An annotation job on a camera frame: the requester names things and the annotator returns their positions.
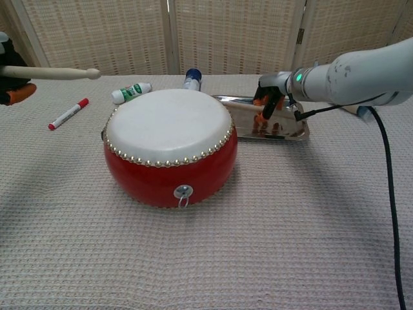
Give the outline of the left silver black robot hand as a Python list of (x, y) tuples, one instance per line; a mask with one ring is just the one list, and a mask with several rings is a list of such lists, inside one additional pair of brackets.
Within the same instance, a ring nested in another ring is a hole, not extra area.
[[(1, 32), (1, 67), (27, 67), (25, 60), (15, 50), (13, 41)], [(30, 79), (1, 76), (1, 104), (11, 106), (29, 98), (37, 90)]]

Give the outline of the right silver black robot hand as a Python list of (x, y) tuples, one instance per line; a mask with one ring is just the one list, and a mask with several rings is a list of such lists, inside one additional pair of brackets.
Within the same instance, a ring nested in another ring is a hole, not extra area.
[(274, 112), (281, 112), (287, 96), (287, 81), (291, 72), (281, 71), (274, 74), (264, 74), (259, 78), (258, 87), (253, 98), (253, 104), (261, 104), (261, 116), (269, 120)]

